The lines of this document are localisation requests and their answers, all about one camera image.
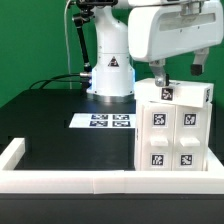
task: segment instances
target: green background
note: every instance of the green background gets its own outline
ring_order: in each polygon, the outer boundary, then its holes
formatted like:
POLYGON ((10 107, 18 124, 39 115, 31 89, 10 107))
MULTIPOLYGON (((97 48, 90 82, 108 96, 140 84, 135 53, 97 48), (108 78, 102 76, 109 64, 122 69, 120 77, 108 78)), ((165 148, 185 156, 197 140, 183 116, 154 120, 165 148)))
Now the green background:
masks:
MULTIPOLYGON (((65 4, 65 0, 0 1, 0 106, 38 80, 68 73, 64 35, 65 4)), ((75 11, 72 9, 68 12, 68 31, 72 72, 80 72, 83 68, 82 57, 76 30, 71 22, 75 11)), ((125 23, 128 14, 128 10, 114 11, 114 15, 125 23)), ((86 24, 84 32, 89 58, 92 65, 95 65, 94 24, 86 24)), ((218 108, 218 119, 223 121, 224 43, 210 49, 205 73, 200 77, 190 75, 193 59, 193 53, 169 58, 166 71, 171 79, 215 83, 214 103, 218 108)), ((136 80, 153 77, 147 63, 134 62, 133 65, 136 69, 136 80)), ((69 88, 69 84, 56 83, 48 88, 69 88)), ((216 124, 222 125, 224 122, 218 120, 216 124)), ((221 139, 223 134, 220 130, 218 134, 221 139)))

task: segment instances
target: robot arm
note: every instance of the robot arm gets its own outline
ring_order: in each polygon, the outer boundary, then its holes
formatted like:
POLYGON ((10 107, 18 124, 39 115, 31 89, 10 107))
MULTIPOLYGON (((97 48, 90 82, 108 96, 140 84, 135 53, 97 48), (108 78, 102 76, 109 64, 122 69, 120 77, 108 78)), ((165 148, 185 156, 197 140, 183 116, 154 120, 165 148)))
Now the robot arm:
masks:
POLYGON ((148 62, 157 86, 168 85, 165 58, 195 52, 191 66, 200 75, 208 48, 223 39, 223 10, 219 1, 129 0, 136 7, 129 16, 130 54, 148 62))

